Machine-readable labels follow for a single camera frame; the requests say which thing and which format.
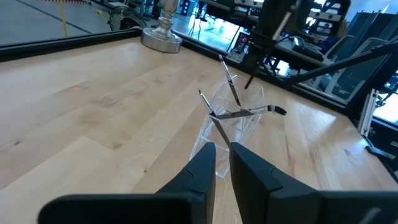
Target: wooden tabletop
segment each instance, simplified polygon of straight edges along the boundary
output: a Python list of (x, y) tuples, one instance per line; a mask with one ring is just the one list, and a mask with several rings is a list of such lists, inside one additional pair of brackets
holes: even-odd
[[(35, 223), (60, 195), (157, 191), (188, 162), (197, 90), (223, 81), (219, 62), (139, 39), (0, 63), (0, 223)], [(265, 114), (248, 148), (316, 189), (397, 190), (348, 118), (256, 82), (288, 114)], [(241, 223), (229, 174), (214, 208), (214, 223)]]

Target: metal tongs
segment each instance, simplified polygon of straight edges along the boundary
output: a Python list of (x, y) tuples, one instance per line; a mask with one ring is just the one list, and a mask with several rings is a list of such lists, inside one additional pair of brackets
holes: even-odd
[(231, 118), (240, 118), (240, 117), (245, 117), (245, 116), (252, 116), (258, 113), (263, 113), (263, 112), (273, 112), (273, 113), (277, 113), (280, 115), (285, 116), (287, 114), (286, 110), (284, 110), (283, 108), (281, 108), (280, 106), (274, 106), (274, 105), (266, 105), (266, 106), (261, 106), (258, 108), (251, 108), (251, 109), (244, 109), (241, 106), (241, 102), (239, 101), (239, 97), (238, 94), (236, 93), (235, 90), (235, 86), (234, 83), (232, 81), (231, 78), (231, 74), (229, 73), (228, 67), (226, 66), (224, 60), (223, 60), (223, 56), (218, 55), (218, 58), (220, 59), (221, 64), (224, 66), (224, 70), (225, 70), (225, 75), (226, 75), (226, 79), (228, 82), (228, 85), (231, 89), (231, 92), (234, 96), (235, 102), (238, 106), (241, 107), (240, 111), (235, 111), (235, 112), (227, 112), (225, 114), (219, 114), (217, 115), (213, 109), (211, 108), (211, 105), (209, 103), (209, 101), (206, 99), (206, 97), (204, 96), (204, 94), (199, 90), (199, 95), (200, 98), (202, 99), (203, 104), (205, 104), (206, 109), (210, 115), (210, 119), (212, 120), (212, 122), (214, 123), (214, 125), (216, 126), (217, 130), (220, 132), (221, 137), (223, 138), (223, 140), (225, 141), (225, 143), (227, 144), (227, 146), (229, 147), (231, 145), (231, 142), (229, 141), (223, 127), (221, 126), (219, 120), (222, 119), (231, 119)]

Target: metal weight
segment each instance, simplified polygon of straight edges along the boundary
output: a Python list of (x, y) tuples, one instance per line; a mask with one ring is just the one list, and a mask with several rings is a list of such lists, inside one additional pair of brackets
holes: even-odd
[(180, 5), (179, 0), (160, 0), (162, 16), (158, 18), (156, 28), (147, 27), (142, 31), (141, 42), (147, 47), (166, 53), (180, 52), (182, 39), (173, 34), (172, 16)]

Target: round metal base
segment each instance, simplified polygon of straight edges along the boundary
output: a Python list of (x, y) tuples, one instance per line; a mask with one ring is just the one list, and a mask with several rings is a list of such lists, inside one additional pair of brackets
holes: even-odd
[(161, 39), (152, 30), (155, 28), (147, 27), (142, 31), (141, 43), (154, 50), (166, 53), (179, 53), (181, 49), (182, 39), (174, 35), (173, 39)]

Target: transparent plastic box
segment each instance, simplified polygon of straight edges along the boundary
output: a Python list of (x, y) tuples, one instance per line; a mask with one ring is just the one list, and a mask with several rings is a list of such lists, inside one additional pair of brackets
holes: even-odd
[[(232, 77), (232, 81), (242, 107), (236, 104), (229, 84), (225, 82), (218, 88), (210, 103), (216, 115), (240, 111), (242, 108), (251, 109), (266, 105), (262, 86), (252, 82), (249, 88), (245, 90), (244, 86), (248, 81), (246, 78), (234, 76)], [(260, 118), (261, 113), (257, 113), (252, 116), (240, 118), (218, 119), (218, 121), (223, 127), (230, 142), (239, 142), (244, 145), (257, 126)], [(207, 142), (213, 142), (216, 146), (216, 175), (224, 178), (229, 171), (229, 147), (224, 142), (209, 114), (207, 114), (199, 130), (199, 135), (193, 146), (190, 160)]]

